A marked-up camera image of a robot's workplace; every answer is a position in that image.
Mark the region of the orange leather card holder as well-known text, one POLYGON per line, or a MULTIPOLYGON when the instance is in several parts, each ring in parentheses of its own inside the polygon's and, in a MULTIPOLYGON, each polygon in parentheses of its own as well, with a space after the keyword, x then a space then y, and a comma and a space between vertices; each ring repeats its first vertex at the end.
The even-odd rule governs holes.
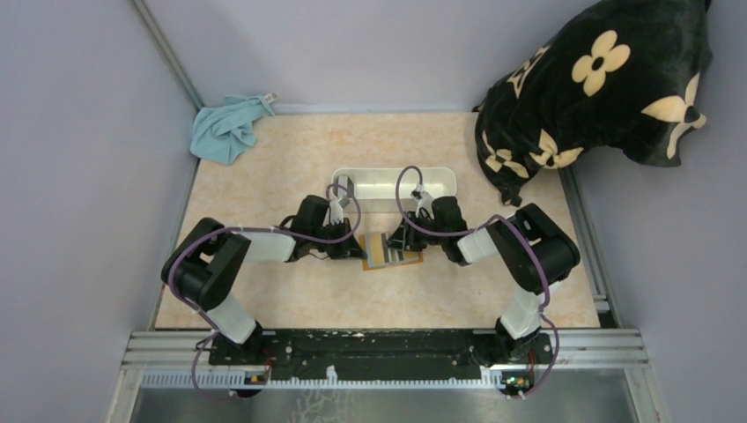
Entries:
MULTIPOLYGON (((366 234, 360 235, 359 243, 362 247, 366 249, 365 235, 366 234)), ((389 249, 388 253, 389 253, 389 264, 387 266, 381 267, 381 268, 369 269, 366 265, 366 260, 365 261, 363 260, 362 262, 363 271, 377 271, 377 270, 383 270, 383 269, 399 267, 399 266, 404 266, 404 265, 422 263, 424 261, 422 252, 399 251, 395 249, 389 249)))

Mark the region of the gold credit card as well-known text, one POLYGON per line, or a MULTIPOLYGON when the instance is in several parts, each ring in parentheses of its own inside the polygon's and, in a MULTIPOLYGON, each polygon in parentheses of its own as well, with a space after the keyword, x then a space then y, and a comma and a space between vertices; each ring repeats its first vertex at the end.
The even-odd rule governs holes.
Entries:
POLYGON ((389 264, 389 248, 386 233, 370 233, 365 235, 366 265, 369 269, 385 267, 389 264))

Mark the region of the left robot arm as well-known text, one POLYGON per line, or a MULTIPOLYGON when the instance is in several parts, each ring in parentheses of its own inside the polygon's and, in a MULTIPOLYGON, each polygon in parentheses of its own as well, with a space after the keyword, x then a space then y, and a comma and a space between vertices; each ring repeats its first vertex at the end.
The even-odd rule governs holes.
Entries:
POLYGON ((331 260, 366 258, 354 237, 358 226, 344 216, 344 207, 357 202, 351 194, 309 195, 295 214, 269 227, 225 226, 203 218, 166 260, 161 280, 219 335, 247 350, 263 329, 232 294, 243 264, 294 263, 313 252, 331 260))

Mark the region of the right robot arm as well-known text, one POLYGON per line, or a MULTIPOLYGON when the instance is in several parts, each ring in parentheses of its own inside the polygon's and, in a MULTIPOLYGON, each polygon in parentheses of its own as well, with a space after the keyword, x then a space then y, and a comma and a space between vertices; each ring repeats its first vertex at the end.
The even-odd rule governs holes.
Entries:
POLYGON ((500 257, 517 284, 506 311, 496 322, 498 351, 515 360, 539 334, 551 286, 567 278, 581 260, 576 244, 536 204, 508 219, 497 218, 469 230, 455 197, 438 197, 426 211, 407 211, 387 246, 421 252, 438 245, 461 266, 500 257))

